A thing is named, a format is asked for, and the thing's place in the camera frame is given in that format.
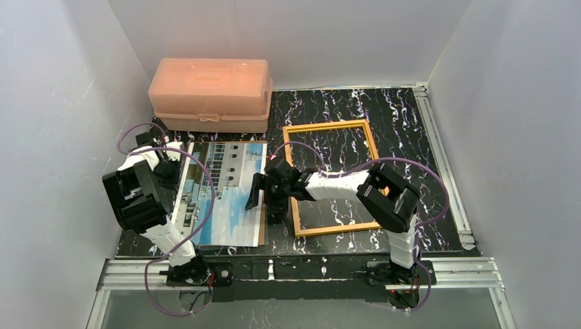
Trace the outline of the sky and building photo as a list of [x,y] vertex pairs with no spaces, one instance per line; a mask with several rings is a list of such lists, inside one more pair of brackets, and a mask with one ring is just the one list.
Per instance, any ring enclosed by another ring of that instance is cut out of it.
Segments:
[[196,245],[257,247],[260,205],[245,210],[263,142],[189,143],[171,215]]

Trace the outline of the yellow wooden picture frame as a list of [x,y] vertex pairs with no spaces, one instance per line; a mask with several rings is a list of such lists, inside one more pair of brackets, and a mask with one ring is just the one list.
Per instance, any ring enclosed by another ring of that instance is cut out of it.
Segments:
[[[346,128],[361,128],[364,132],[365,140],[367,143],[367,148],[369,150],[369,155],[371,156],[372,160],[379,158],[379,153],[377,147],[375,145],[375,140],[373,137],[373,132],[369,125],[369,121],[366,119],[359,119],[359,120],[351,120],[351,121],[337,121],[337,122],[326,122],[326,123],[310,123],[304,125],[288,125],[282,128],[282,135],[284,144],[277,148],[284,147],[284,152],[287,161],[292,164],[292,155],[291,155],[291,147],[290,145],[290,137],[289,134],[294,133],[301,133],[301,132],[316,132],[316,131],[323,131],[323,130],[339,130],[339,129],[346,129]],[[301,221],[299,217],[299,205],[298,201],[294,198],[290,199],[290,206],[293,219],[293,227],[295,231],[296,237],[303,237],[303,236],[317,236],[317,235],[324,235],[324,234],[338,234],[344,232],[353,232],[353,231],[361,231],[361,230],[371,230],[371,229],[379,229],[380,225],[376,222],[368,222],[368,223],[354,223],[349,225],[339,225],[339,226],[330,226],[330,227],[320,227],[320,228],[306,228],[303,229],[301,227]]]

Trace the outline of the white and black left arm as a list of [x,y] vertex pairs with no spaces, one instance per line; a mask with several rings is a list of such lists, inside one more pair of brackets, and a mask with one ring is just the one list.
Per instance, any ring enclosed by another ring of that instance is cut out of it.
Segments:
[[192,242],[184,239],[169,219],[177,183],[178,161],[175,151],[158,151],[149,133],[136,136],[136,147],[116,170],[102,176],[112,211],[124,231],[150,240],[165,255],[171,268],[164,272],[174,282],[205,284],[211,272]]

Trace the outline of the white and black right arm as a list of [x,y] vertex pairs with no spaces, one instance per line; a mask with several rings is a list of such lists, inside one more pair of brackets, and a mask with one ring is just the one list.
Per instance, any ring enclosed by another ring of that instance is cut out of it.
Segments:
[[300,171],[274,156],[267,161],[264,173],[254,174],[245,210],[264,201],[268,210],[282,213],[288,209],[291,198],[309,202],[342,199],[362,204],[388,233],[388,269],[377,278],[402,284],[416,281],[419,250],[415,245],[415,226],[419,192],[386,164],[377,162],[352,173]]

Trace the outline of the pink plastic storage box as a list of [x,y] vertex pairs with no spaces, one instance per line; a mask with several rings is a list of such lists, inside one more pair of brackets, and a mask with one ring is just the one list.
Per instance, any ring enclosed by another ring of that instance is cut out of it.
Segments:
[[266,60],[164,58],[148,96],[170,130],[264,133],[272,89]]

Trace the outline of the brown frame backing board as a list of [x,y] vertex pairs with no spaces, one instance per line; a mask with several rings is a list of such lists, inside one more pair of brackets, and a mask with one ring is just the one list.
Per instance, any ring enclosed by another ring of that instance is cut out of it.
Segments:
[[[264,174],[264,167],[266,165],[268,158],[267,152],[267,144],[262,144],[262,155],[261,155],[261,174]],[[260,225],[259,225],[259,232],[258,232],[258,245],[262,246],[265,245],[267,242],[267,207],[264,203],[264,191],[260,191]]]

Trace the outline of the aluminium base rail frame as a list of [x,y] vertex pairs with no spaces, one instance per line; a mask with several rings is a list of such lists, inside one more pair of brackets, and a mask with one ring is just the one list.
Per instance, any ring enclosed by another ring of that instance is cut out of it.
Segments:
[[[264,134],[172,131],[185,142],[264,141],[275,149],[283,141],[283,127],[333,120],[366,119],[381,154],[410,156],[436,171],[450,194],[450,211],[442,224],[422,229],[421,290],[429,291],[427,306],[462,316],[461,307],[440,301],[444,291],[483,292],[491,299],[494,324],[515,323],[504,294],[504,283],[493,258],[478,254],[471,228],[438,136],[424,86],[384,88],[324,88],[275,91],[268,131]],[[243,300],[347,300],[383,303],[385,284],[371,286],[364,278],[370,261],[386,260],[387,237],[375,229],[349,233],[332,251],[329,238],[294,238],[289,222],[276,225],[270,235],[277,251],[259,247],[222,247],[209,256],[211,264],[234,268],[230,287],[217,289],[218,302]]]

